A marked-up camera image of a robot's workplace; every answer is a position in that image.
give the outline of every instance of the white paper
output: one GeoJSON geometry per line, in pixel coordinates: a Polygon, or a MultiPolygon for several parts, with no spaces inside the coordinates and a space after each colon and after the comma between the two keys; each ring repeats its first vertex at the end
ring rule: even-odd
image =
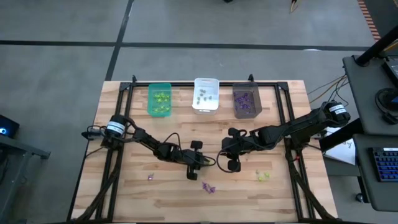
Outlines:
{"type": "MultiPolygon", "coordinates": [[[[331,135],[340,128],[326,128],[327,134],[331,135]]],[[[355,166],[355,144],[353,139],[347,140],[326,151],[325,156],[336,159],[341,162],[346,162],[355,166]]]]}

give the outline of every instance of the small toy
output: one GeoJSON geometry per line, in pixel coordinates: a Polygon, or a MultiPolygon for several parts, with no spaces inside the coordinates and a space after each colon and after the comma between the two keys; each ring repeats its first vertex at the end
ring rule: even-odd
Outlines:
{"type": "Polygon", "coordinates": [[[262,174],[260,174],[260,172],[258,170],[256,170],[256,175],[257,175],[257,180],[260,182],[266,181],[270,177],[268,172],[263,172],[262,174]]]}
{"type": "Polygon", "coordinates": [[[153,180],[154,179],[154,175],[155,175],[154,173],[149,174],[148,175],[148,180],[153,180]]]}
{"type": "Polygon", "coordinates": [[[206,190],[207,193],[213,194],[216,192],[216,187],[210,186],[210,184],[207,184],[206,182],[202,182],[202,188],[203,190],[206,190]]]}

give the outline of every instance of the white bin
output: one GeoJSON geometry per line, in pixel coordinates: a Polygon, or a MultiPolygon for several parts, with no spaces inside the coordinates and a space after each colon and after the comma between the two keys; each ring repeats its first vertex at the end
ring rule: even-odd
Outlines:
{"type": "Polygon", "coordinates": [[[196,114],[215,114],[219,103],[220,82],[215,78],[196,78],[192,108],[196,114]]]}

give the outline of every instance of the wooden tabletop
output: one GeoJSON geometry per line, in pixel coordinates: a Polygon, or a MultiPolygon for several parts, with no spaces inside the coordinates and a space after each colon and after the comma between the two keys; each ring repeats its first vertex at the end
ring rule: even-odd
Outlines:
{"type": "MultiPolygon", "coordinates": [[[[287,82],[295,117],[309,113],[304,82],[287,82]]],[[[106,125],[114,114],[119,84],[104,83],[95,117],[96,125],[106,125]]],[[[147,114],[147,87],[134,88],[130,117],[160,141],[173,132],[179,133],[183,149],[188,149],[192,140],[203,141],[204,155],[215,158],[221,149],[221,140],[228,136],[228,128],[252,130],[280,124],[274,89],[259,87],[259,92],[261,114],[254,119],[236,119],[231,87],[220,88],[220,107],[215,115],[197,115],[193,112],[193,88],[173,87],[172,115],[153,118],[147,114]]],[[[177,142],[175,137],[169,141],[177,142]]],[[[100,142],[90,142],[88,153],[99,148],[100,142]]],[[[313,140],[311,144],[318,145],[318,142],[313,140]]],[[[309,147],[303,151],[303,156],[312,192],[336,217],[321,152],[309,147]]],[[[86,159],[72,218],[81,215],[98,193],[105,157],[106,150],[103,150],[86,159]]],[[[226,168],[227,158],[221,157],[221,165],[226,168]]],[[[205,167],[199,171],[198,180],[192,181],[186,178],[186,166],[159,161],[150,150],[138,143],[125,144],[114,222],[297,221],[283,141],[273,150],[243,155],[241,162],[241,172],[227,174],[217,166],[205,167]],[[257,170],[260,173],[268,172],[270,177],[266,181],[258,181],[257,170]],[[147,180],[151,173],[154,173],[154,179],[147,180]],[[216,192],[209,194],[204,191],[202,181],[216,187],[216,192]]],[[[300,198],[307,214],[302,192],[300,198]]],[[[107,199],[109,196],[106,197],[104,214],[108,210],[107,199]]]]}

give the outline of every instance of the green object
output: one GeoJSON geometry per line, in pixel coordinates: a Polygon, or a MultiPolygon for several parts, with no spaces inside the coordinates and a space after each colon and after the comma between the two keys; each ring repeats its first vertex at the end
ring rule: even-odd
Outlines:
{"type": "Polygon", "coordinates": [[[154,117],[165,117],[172,114],[172,86],[169,83],[156,83],[148,86],[147,112],[154,117]]]}

